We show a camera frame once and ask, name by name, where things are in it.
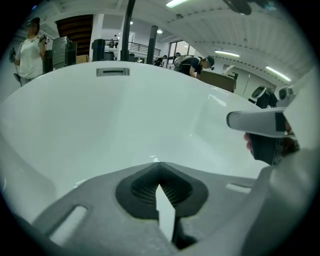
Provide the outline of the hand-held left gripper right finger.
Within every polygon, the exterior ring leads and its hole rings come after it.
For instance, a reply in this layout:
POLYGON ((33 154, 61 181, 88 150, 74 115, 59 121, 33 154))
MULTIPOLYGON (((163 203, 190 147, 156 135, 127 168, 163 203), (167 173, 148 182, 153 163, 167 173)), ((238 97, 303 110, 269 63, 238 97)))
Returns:
POLYGON ((227 225, 255 179, 165 164, 160 187, 175 209, 171 242, 178 250, 205 241, 227 225))

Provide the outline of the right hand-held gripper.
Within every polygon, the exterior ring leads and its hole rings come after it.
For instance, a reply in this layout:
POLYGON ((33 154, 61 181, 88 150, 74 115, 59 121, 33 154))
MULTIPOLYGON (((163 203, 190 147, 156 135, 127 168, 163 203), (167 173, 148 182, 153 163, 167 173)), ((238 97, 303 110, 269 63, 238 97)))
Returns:
POLYGON ((270 138, 285 137, 287 119, 299 144, 298 151, 272 169, 261 211, 243 244, 245 256, 320 253, 320 68, 314 66, 293 89, 297 95, 286 110, 232 111, 226 116, 229 128, 270 138))

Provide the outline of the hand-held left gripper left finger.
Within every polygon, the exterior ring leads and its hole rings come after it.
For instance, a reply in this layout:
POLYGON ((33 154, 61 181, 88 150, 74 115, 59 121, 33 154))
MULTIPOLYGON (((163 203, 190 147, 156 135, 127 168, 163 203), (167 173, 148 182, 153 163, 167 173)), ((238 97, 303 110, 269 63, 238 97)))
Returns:
POLYGON ((69 256, 172 256, 159 227, 155 192, 162 165, 149 163, 93 177, 46 208, 33 226, 47 238, 61 230, 69 256))

